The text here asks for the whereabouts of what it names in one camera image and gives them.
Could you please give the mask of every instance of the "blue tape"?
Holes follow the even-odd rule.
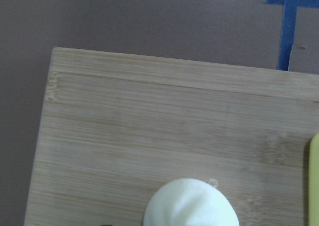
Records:
[[[285,0],[278,70],[288,71],[294,44],[298,0]]]
[[[264,3],[284,5],[285,0],[266,0]],[[319,8],[319,0],[298,0],[298,7]]]

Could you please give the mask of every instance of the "white dough ball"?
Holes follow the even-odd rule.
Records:
[[[200,180],[179,179],[153,195],[144,226],[239,226],[239,222],[219,190]]]

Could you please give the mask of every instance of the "yellow object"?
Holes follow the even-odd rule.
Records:
[[[309,226],[319,226],[319,133],[310,144]]]

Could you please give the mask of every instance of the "wooden cutting board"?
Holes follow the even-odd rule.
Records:
[[[178,178],[219,182],[241,226],[307,226],[319,76],[55,48],[26,226],[141,226]]]

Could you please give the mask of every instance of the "table surface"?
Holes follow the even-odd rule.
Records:
[[[25,225],[140,226],[176,178],[215,178],[240,224],[307,224],[319,76],[55,48]]]
[[[283,6],[264,1],[0,0],[0,225],[23,225],[53,47],[276,69]],[[298,8],[292,72],[319,74],[317,19]]]

